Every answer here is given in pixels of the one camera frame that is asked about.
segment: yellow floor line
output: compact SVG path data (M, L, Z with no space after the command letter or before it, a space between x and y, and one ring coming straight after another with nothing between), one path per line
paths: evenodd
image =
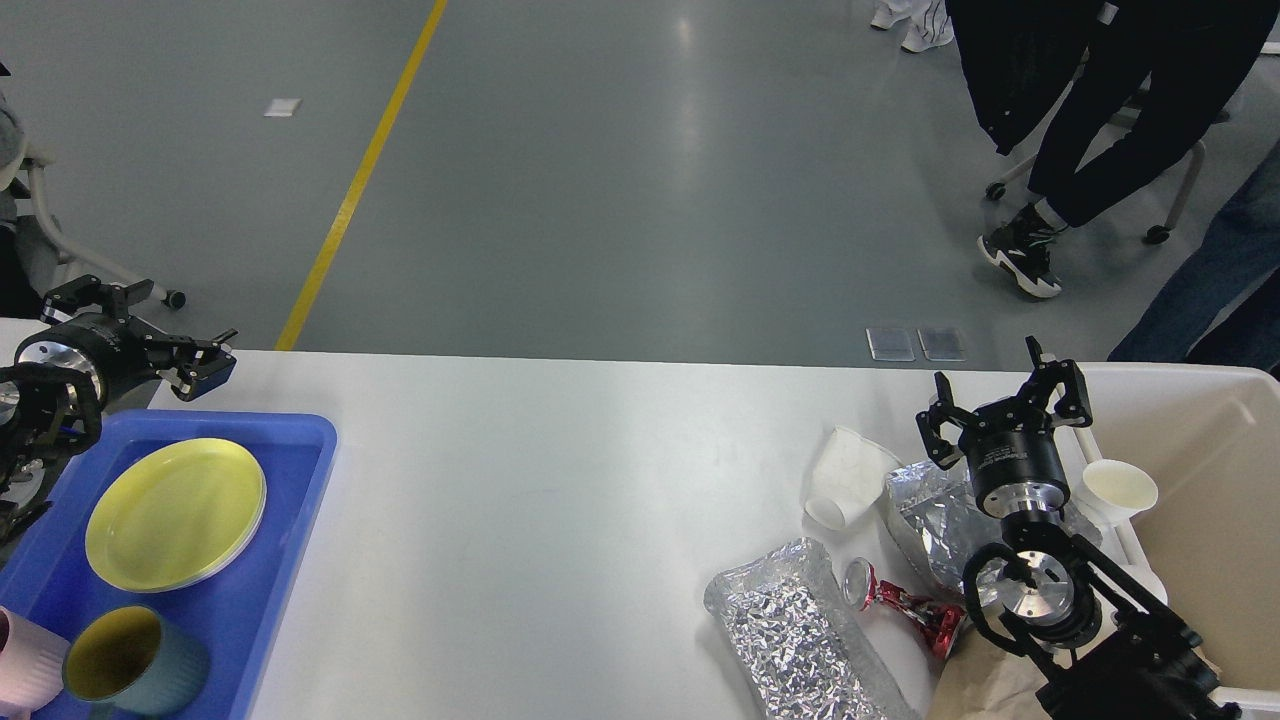
M351 224L351 217L356 214L360 197L365 193L365 186L369 184L369 176L374 173L378 156L383 154L383 146L387 145L387 137L392 133L392 126L396 124L396 117L404 102L404 95L408 94L410 86L413 85L413 76L417 74L417 68L422 64L422 55L426 54L426 46L431 44L431 36L435 35L435 26L440 24L440 15L444 13L445 5L448 5L448 0L435 0L435 6L431 8L431 14L426 18L426 24L422 26L422 33L417 36L417 44L413 45L413 51L410 53L408 61L404 63L404 69L401 70L399 81L396 82L396 90L392 92L392 99L387 101L387 109L383 110L383 119L378 122L378 129L374 131L374 137L369 141L369 147L365 149L365 156L360 160L356 177L351 178L347 197L342 200L342 205L338 208L338 217L333 219L329 234L325 236L324 245L320 246L320 252L316 255L316 261L311 265L311 272L307 273L307 281L302 284L302 292L298 293L298 299L293 304L293 310L289 313L289 319L284 323L284 329L280 331L280 337L275 341L276 350L293 350L293 345L298 342L302 325L306 324L307 315L311 314L311 306L320 293L320 286L324 284L324 278L329 273L329 265L333 264L333 258L338 254L338 246L342 245L342 238L347 234L347 225Z

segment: white table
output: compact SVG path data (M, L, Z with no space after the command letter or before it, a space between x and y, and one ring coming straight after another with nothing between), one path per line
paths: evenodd
M38 328L0 320L0 347ZM703 609L716 573L808 534L923 589L878 516L824 530L800 484L837 424L920 459L929 372L236 356L227 386L152 406L315 413L339 437L255 719L755 719ZM964 406L1025 379L950 374ZM927 710L915 632L859 620Z

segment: crumpled foil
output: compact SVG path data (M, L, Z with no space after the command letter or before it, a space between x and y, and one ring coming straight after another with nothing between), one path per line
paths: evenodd
M827 548L799 538L716 577L703 598L771 720L919 720L863 635Z
M979 547L1001 542L1000 520L978 510L966 464L942 470L932 461L916 462L890 473L886 484L884 524L893 542L922 578L932 580L940 591L963 594L964 564ZM1102 543L1098 528L1070 502L1062 528L1068 534L1084 536L1094 546ZM1000 564L991 564L978 575L983 605L996 600L992 583L998 573Z

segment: stack of plates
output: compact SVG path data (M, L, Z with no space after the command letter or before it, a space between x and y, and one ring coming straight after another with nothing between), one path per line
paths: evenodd
M95 573L129 592L184 588L244 550L266 509L266 477L239 445L196 438L163 447L120 474L88 520Z

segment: teal cup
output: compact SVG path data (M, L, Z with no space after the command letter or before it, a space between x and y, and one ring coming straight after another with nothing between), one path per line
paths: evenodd
M206 678L205 646L142 605L93 620L63 661L63 685L92 703L90 720L106 720L115 708L172 715L200 694Z

